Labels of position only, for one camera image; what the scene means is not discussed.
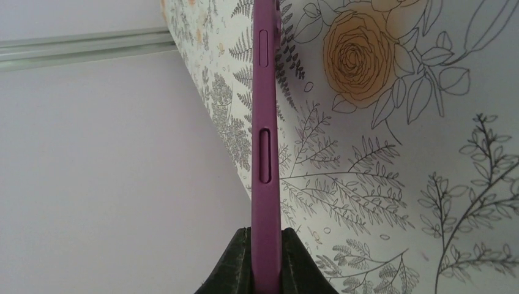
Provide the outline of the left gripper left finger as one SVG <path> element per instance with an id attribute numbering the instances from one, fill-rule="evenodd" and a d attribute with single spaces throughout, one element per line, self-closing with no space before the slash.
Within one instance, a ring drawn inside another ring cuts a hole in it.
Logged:
<path id="1" fill-rule="evenodd" d="M 251 228 L 238 229 L 195 294 L 252 294 Z"/>

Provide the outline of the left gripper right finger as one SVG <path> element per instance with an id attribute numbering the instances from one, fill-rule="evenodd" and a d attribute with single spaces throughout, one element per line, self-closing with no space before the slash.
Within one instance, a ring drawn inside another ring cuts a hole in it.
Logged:
<path id="1" fill-rule="evenodd" d="M 337 294 L 293 228 L 282 230 L 283 294 Z"/>

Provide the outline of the black phone pink case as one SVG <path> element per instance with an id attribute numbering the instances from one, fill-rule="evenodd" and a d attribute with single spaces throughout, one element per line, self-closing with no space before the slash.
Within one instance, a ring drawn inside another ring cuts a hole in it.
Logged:
<path id="1" fill-rule="evenodd" d="M 282 245 L 275 53 L 280 40 L 276 1 L 253 3 L 252 229 L 254 293 L 280 293 Z"/>

